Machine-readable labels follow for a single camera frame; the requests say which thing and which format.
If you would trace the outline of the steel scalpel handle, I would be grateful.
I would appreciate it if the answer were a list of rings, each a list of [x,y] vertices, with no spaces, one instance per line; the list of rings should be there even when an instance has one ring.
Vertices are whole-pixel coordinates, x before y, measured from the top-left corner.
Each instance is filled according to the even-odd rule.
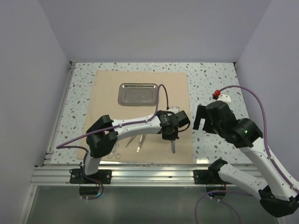
[[[173,154],[176,152],[175,141],[171,141],[171,151]]]

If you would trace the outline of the beige surgical wrap cloth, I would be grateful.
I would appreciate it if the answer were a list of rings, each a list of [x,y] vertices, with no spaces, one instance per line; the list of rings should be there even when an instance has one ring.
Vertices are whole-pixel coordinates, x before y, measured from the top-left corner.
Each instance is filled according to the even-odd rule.
[[[163,84],[166,88],[159,91],[160,110],[179,107],[191,118],[187,74],[185,72],[141,72],[141,71],[101,71],[96,73],[83,133],[103,115],[111,119],[134,119],[153,114],[153,106],[122,106],[118,103],[119,87],[123,83]],[[140,136],[127,146],[129,139],[121,140],[117,152],[120,159],[103,157],[101,162],[138,162],[162,164],[193,164],[192,131],[178,134],[175,141],[176,152],[171,151],[171,143],[159,134],[146,135],[144,143],[136,152]]]

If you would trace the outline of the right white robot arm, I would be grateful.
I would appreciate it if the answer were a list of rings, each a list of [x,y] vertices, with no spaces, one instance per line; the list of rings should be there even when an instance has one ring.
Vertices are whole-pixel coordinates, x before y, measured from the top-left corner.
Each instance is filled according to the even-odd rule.
[[[264,145],[265,136],[254,121],[237,119],[227,103],[215,101],[197,107],[193,129],[198,130],[204,120],[203,131],[217,134],[240,149],[257,168],[261,178],[249,175],[217,159],[206,173],[196,174],[204,184],[231,183],[254,196],[274,217],[285,217],[299,208],[299,183]]]

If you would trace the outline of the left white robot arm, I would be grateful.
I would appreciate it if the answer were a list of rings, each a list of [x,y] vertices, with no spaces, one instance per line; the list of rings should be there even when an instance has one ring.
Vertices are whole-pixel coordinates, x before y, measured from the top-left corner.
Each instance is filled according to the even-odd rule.
[[[189,127],[190,123],[185,111],[159,110],[146,117],[128,120],[110,119],[109,115],[104,115],[86,131],[89,149],[81,164],[80,177],[86,183],[94,182],[102,157],[111,153],[116,142],[137,135],[160,134],[163,140],[171,142],[171,151],[174,154],[179,129]]]

